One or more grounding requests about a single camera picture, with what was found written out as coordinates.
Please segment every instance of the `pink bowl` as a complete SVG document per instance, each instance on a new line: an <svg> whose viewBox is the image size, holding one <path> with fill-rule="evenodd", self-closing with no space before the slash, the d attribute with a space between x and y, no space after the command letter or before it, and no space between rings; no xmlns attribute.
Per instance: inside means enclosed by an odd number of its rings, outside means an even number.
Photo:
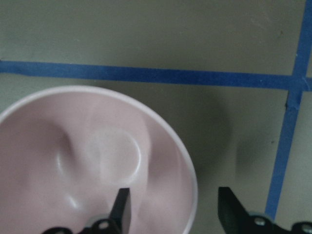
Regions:
<svg viewBox="0 0 312 234"><path fill-rule="evenodd" d="M130 187L130 234L187 234L197 182L180 138L123 94L64 86L29 95L0 115L0 233L74 233L107 214Z"/></svg>

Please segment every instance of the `blue tape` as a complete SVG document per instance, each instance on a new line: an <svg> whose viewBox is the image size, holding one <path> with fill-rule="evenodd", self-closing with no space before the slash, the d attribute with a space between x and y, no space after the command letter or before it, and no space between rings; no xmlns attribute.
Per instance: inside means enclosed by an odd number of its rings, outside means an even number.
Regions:
<svg viewBox="0 0 312 234"><path fill-rule="evenodd" d="M290 76L64 63L1 61L0 71L36 77L290 89Z"/></svg>
<svg viewBox="0 0 312 234"><path fill-rule="evenodd" d="M279 199L283 187L288 158L293 141L293 134L300 109L303 91L309 91L311 82L306 78L312 46L312 0L306 1L305 12L301 25L300 38L294 69L292 73L291 88L287 98L287 109L284 115L277 154L274 163L265 213L275 219Z"/></svg>
<svg viewBox="0 0 312 234"><path fill-rule="evenodd" d="M302 92L289 92L289 98L301 100ZM282 130L279 138L277 154L271 179L265 213L275 219L282 191L283 181L288 164L288 158L293 141L293 134L299 113L300 102L296 106L288 106L284 115Z"/></svg>

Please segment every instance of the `bowl rim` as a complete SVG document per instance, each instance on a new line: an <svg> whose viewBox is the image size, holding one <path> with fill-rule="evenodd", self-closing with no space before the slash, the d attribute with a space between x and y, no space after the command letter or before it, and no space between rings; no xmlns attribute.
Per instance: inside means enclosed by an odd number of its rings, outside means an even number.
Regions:
<svg viewBox="0 0 312 234"><path fill-rule="evenodd" d="M173 139L173 141L176 143L177 147L182 153L182 156L186 162L187 168L192 176L192 184L193 184L193 202L192 202L192 210L189 216L189 220L185 226L185 229L183 231L183 234L188 234L191 230L191 227L193 225L195 214L197 210L197 203L198 203L198 185L197 185L197 179L196 179L196 173L195 169L191 160L191 157L183 144L180 137L177 135L177 133L173 130L173 128L154 110L152 110L150 107L146 106L142 102L128 96L125 94L122 94L117 91L113 91L110 89L102 88L102 87L95 87L95 86L87 86L87 85L67 85L67 86L58 86L53 88L44 89L41 91L34 92L32 94L29 94L22 99L14 102L9 107L7 107L1 114L0 114L0 125L5 121L6 118L8 118L11 114L13 114L16 110L19 108L37 100L43 97L55 95L55 94L62 94L62 93L76 93L76 92L85 92L85 93L93 93L93 94L99 94L99 95L105 95L109 96L111 98L116 98L118 100L121 100L125 103L128 103L136 108L138 108L140 111L146 113L148 116L150 116L152 119L154 119L161 127L164 128L164 130L169 134L169 136Z"/></svg>

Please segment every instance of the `floor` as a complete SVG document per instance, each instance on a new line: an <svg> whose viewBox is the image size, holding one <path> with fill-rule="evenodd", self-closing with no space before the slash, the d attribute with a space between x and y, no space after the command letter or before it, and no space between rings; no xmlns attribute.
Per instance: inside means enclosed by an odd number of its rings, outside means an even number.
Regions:
<svg viewBox="0 0 312 234"><path fill-rule="evenodd" d="M289 229L312 220L311 18L311 0L3 0L0 111L61 85L127 94L191 155L191 234L224 233L219 186Z"/></svg>

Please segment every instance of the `screw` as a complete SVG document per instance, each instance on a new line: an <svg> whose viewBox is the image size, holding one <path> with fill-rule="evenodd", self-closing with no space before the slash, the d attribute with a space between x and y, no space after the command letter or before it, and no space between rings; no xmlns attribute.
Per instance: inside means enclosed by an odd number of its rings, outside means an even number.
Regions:
<svg viewBox="0 0 312 234"><path fill-rule="evenodd" d="M260 218L260 217L256 217L254 219L254 222L258 226L264 226L265 225L265 220L263 218Z"/></svg>
<svg viewBox="0 0 312 234"><path fill-rule="evenodd" d="M109 227L109 223L107 221L103 221L98 225L99 229L107 229Z"/></svg>
<svg viewBox="0 0 312 234"><path fill-rule="evenodd" d="M312 234L312 227L309 224L303 224L301 227L302 231L308 234Z"/></svg>

